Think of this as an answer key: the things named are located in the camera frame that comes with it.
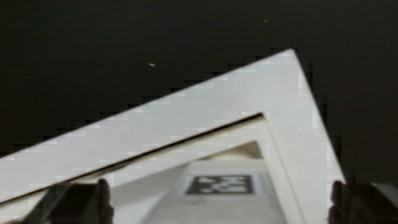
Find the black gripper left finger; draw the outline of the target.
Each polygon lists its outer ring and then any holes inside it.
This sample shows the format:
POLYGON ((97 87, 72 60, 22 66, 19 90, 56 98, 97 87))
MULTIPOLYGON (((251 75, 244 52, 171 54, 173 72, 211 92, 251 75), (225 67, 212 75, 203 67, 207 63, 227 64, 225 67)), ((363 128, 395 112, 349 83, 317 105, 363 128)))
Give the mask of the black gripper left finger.
POLYGON ((26 217, 26 224, 115 224, 107 180, 58 184, 26 217))

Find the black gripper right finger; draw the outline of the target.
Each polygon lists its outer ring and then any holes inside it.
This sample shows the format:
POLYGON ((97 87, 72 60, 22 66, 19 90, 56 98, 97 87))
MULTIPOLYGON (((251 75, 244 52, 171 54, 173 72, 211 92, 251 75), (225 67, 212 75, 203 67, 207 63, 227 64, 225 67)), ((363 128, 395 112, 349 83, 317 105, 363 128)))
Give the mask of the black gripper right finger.
POLYGON ((335 182, 328 224, 398 224, 398 187, 335 182))

